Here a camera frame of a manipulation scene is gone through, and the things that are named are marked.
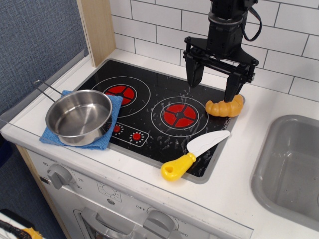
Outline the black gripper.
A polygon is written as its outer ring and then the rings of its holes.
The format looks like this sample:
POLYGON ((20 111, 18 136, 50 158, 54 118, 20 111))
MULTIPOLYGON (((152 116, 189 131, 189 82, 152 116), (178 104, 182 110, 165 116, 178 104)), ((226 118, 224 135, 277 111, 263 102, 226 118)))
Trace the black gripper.
POLYGON ((246 82, 255 77, 258 60, 242 47, 242 39, 248 39, 245 33, 246 17, 222 19, 210 17, 208 37, 186 37, 184 59, 186 61, 187 82, 195 88, 202 80, 204 67, 229 75, 226 82, 224 101, 234 100, 246 82))

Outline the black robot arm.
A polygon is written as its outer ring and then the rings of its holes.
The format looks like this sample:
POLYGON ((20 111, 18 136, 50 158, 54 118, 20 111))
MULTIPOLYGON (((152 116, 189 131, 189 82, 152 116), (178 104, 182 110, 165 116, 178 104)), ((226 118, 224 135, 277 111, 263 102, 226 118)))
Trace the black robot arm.
POLYGON ((259 62, 246 53, 242 47, 242 40, 254 41, 261 30, 254 37, 248 38, 245 33, 248 13, 252 13, 258 20, 260 16, 253 9, 255 0, 214 0, 208 14, 208 37, 185 38, 186 49, 183 57, 186 63, 188 84, 194 88, 202 80, 205 67, 228 75, 224 101, 233 101, 240 93, 245 83, 253 81, 255 67, 259 62))

